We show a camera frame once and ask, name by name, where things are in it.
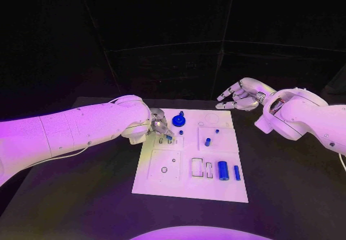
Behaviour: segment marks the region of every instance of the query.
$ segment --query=cable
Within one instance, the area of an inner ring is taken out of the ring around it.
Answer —
[[[343,169],[345,169],[345,171],[346,171],[345,161],[343,161],[343,157],[342,157],[342,154],[340,154],[340,153],[339,153],[339,158],[340,158],[340,164],[342,164]]]
[[[29,165],[25,169],[33,167],[33,166],[38,165],[38,164],[42,164],[43,162],[51,161],[51,160],[64,159],[64,158],[72,157],[72,156],[81,154],[81,153],[87,150],[87,148],[85,148],[82,151],[79,151],[77,154],[72,154],[72,155],[68,155],[68,156],[53,157],[53,158],[49,158],[49,159],[46,159],[46,160],[38,161],[36,163],[33,163],[32,165]]]
[[[113,101],[115,101],[115,100],[118,100],[121,98],[121,96],[120,97],[117,97],[115,99],[113,99],[108,103],[111,103]]]

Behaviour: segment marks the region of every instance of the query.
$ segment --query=white platform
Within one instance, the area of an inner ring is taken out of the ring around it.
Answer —
[[[147,137],[131,193],[248,203],[231,111],[162,110],[176,137],[172,143],[163,135]],[[186,124],[176,127],[172,118],[180,111]],[[205,146],[206,138],[211,138],[209,146]],[[219,161],[228,164],[228,181],[219,180]],[[241,181],[235,178],[235,165]]]

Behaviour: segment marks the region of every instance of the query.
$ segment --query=gray table surface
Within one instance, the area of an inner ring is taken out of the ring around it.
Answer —
[[[79,97],[74,108],[107,102]],[[152,108],[213,110],[215,101],[144,100]],[[175,226],[212,226],[273,239],[345,239],[346,173],[306,134],[264,134],[261,107],[232,110],[250,203],[131,194],[141,144],[118,137],[35,166],[0,217],[0,239],[127,240]]]

